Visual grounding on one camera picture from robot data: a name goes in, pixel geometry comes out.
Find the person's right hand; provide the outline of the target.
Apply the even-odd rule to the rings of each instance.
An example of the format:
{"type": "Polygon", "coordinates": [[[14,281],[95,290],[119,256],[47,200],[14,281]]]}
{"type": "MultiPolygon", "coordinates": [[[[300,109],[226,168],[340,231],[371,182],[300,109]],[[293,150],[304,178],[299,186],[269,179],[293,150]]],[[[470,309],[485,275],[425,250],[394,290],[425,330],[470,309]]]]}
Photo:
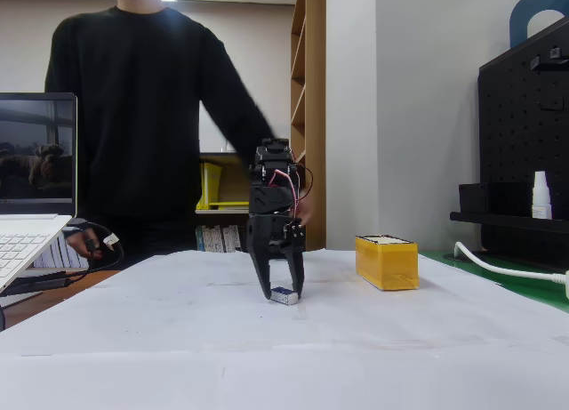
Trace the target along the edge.
{"type": "Polygon", "coordinates": [[[92,228],[66,227],[63,229],[63,234],[67,244],[81,257],[91,260],[101,257],[100,242],[92,228]]]}

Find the person's left hand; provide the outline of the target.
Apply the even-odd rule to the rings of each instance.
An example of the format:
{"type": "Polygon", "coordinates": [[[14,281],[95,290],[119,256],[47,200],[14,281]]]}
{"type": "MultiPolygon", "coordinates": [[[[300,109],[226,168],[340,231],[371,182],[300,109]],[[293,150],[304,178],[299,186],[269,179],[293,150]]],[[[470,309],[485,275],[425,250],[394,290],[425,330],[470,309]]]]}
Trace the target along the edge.
{"type": "Polygon", "coordinates": [[[305,195],[297,204],[295,217],[301,220],[301,224],[306,226],[309,224],[314,212],[314,202],[311,194],[305,195]]]}

